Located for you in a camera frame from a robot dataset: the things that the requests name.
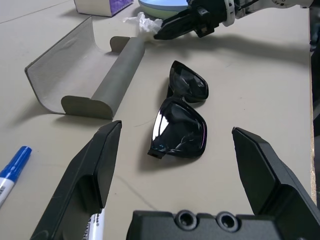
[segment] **blue marker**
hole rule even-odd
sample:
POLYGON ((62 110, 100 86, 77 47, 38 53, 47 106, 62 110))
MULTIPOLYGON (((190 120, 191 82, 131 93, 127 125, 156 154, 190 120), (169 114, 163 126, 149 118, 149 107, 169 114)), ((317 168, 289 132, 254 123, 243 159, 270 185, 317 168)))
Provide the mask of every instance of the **blue marker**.
POLYGON ((31 151, 30 147, 22 146, 9 164, 0 172, 0 208, 17 182, 22 169, 24 169, 30 157, 31 151))

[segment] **sunglasses lens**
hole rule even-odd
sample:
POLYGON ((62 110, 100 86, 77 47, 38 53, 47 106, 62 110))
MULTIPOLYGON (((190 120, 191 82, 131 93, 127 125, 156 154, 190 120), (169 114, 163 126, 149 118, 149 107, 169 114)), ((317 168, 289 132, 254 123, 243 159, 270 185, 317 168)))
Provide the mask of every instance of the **sunglasses lens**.
POLYGON ((162 158, 165 154, 183 158, 198 157, 205 145, 205 124, 196 113, 177 102, 166 102, 156 117, 149 155, 162 158))
POLYGON ((203 101, 208 98, 209 90, 206 81, 194 71, 180 62, 175 61, 170 71, 170 87, 186 100, 203 101))

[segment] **marker cap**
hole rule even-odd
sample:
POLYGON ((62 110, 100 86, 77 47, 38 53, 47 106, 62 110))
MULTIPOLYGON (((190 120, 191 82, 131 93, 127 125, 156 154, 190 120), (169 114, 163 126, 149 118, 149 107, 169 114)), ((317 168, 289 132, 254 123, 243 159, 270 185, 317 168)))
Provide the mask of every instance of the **marker cap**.
POLYGON ((22 169, 30 157, 31 151, 32 149, 30 147, 22 146, 9 164, 0 172, 0 178, 9 179, 16 183, 22 169))

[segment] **reflective lens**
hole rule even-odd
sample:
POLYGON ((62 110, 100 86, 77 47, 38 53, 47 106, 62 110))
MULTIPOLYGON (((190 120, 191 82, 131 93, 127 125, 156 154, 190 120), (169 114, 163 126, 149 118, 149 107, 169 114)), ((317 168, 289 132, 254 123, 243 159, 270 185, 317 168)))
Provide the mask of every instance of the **reflective lens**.
POLYGON ((169 85, 176 95, 184 96, 189 103, 203 101, 209 95, 207 82, 178 61, 172 64, 169 85))
POLYGON ((165 154, 198 157, 205 150, 206 132, 205 121, 196 111, 181 100, 167 98, 156 117, 148 154, 160 159, 165 154))

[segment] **purple box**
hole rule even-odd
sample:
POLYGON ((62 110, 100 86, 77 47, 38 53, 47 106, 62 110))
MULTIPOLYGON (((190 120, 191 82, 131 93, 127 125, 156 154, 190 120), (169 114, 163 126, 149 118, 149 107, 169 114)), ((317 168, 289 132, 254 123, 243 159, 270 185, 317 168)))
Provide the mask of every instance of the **purple box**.
POLYGON ((80 14, 112 17, 134 0, 74 0, 76 10, 80 14))

